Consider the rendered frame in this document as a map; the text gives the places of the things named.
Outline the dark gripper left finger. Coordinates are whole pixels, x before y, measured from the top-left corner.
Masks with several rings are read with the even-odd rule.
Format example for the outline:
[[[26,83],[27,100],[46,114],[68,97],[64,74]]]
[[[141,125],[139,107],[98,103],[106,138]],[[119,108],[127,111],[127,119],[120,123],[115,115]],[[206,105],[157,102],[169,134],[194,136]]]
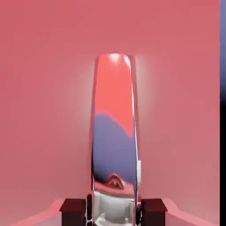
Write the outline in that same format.
[[[87,226],[85,199],[57,199],[47,210],[10,226]]]

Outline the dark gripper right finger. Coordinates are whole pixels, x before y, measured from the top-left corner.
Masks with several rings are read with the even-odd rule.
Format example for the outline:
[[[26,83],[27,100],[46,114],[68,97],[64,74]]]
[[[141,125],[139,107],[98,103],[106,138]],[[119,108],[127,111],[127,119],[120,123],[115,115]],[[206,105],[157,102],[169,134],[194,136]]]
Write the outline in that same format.
[[[178,209],[171,199],[143,199],[140,226],[219,226]]]

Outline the shiny curved metal handle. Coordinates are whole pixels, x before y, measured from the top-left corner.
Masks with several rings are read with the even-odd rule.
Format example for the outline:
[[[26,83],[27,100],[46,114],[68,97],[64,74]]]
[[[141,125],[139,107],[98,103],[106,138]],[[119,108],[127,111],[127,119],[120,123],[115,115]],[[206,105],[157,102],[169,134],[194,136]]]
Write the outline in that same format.
[[[97,57],[92,97],[91,195],[93,226],[140,226],[139,160],[131,59]]]

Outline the pink cabinet door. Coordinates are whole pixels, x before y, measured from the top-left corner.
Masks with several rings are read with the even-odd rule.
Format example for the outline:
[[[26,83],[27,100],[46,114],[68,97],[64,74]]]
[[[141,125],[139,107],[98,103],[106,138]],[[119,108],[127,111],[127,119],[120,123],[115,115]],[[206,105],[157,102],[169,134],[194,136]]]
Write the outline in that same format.
[[[94,62],[136,58],[144,198],[219,222],[219,0],[0,0],[0,226],[85,198]]]

